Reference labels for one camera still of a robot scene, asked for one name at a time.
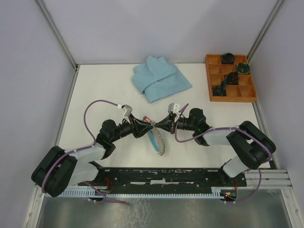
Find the metal key organizer plate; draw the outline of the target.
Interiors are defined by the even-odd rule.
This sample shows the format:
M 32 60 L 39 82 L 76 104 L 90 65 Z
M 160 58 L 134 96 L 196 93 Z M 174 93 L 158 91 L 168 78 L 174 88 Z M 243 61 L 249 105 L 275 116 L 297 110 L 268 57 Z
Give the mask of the metal key organizer plate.
M 160 131 L 154 126 L 148 132 L 149 140 L 159 156 L 165 154 L 165 141 L 160 133 Z

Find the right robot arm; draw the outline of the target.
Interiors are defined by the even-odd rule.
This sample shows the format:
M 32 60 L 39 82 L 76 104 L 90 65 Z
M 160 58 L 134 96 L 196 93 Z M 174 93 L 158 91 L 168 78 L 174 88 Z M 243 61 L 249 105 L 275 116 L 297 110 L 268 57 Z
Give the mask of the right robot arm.
M 174 135 L 178 130 L 193 132 L 192 138 L 177 140 L 180 143 L 194 140 L 202 146 L 231 146 L 236 156 L 224 163 L 218 173 L 218 181 L 224 186 L 233 183 L 240 173 L 257 170 L 260 165 L 269 162 L 276 151 L 274 142 L 250 121 L 232 127 L 213 128 L 207 124 L 202 109 L 191 109 L 188 117 L 182 116 L 182 111 L 184 109 L 170 109 L 168 116 L 155 127 Z

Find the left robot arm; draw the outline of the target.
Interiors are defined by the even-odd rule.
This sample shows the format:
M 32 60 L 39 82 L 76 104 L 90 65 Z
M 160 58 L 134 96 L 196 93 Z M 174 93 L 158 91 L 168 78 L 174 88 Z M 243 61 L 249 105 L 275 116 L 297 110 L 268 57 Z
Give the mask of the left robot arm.
M 31 175 L 31 180 L 52 197 L 59 196 L 68 186 L 84 181 L 101 185 L 105 173 L 94 162 L 108 158 L 115 150 L 114 142 L 133 135 L 140 138 L 153 126 L 130 115 L 121 124 L 105 120 L 91 145 L 65 150 L 52 147 Z

